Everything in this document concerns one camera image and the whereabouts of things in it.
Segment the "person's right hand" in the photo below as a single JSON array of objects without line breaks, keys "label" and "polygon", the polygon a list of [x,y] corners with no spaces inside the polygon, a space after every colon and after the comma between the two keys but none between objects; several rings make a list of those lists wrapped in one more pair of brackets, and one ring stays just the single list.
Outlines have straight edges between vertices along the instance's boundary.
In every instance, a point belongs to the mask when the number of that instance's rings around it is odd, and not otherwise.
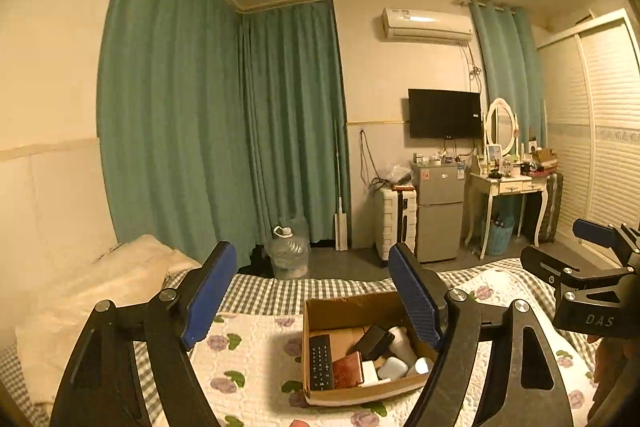
[{"label": "person's right hand", "polygon": [[588,343],[599,340],[596,351],[596,367],[594,368],[593,381],[597,384],[597,390],[593,395],[592,407],[588,413],[591,419],[605,398],[613,389],[617,378],[622,373],[623,365],[639,354],[639,338],[618,339],[605,337],[601,339],[596,336],[589,336]]}]

